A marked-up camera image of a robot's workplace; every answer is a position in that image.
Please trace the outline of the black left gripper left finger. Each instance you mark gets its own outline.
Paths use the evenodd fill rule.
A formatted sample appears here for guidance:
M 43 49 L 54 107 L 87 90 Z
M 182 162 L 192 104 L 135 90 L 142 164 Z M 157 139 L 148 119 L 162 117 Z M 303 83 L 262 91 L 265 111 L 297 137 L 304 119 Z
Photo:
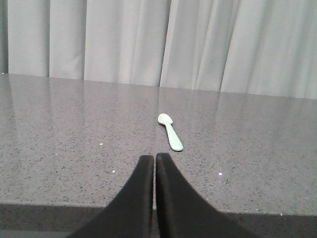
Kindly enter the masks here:
M 118 195 L 70 238 L 148 238 L 153 211 L 154 157 L 143 155 Z

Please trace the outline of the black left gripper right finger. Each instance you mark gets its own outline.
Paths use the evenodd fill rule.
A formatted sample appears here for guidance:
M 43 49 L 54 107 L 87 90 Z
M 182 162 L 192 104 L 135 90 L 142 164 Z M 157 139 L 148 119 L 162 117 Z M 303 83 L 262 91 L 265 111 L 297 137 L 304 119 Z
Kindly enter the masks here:
M 168 153 L 156 156 L 156 204 L 162 238 L 255 238 L 208 204 L 186 181 Z

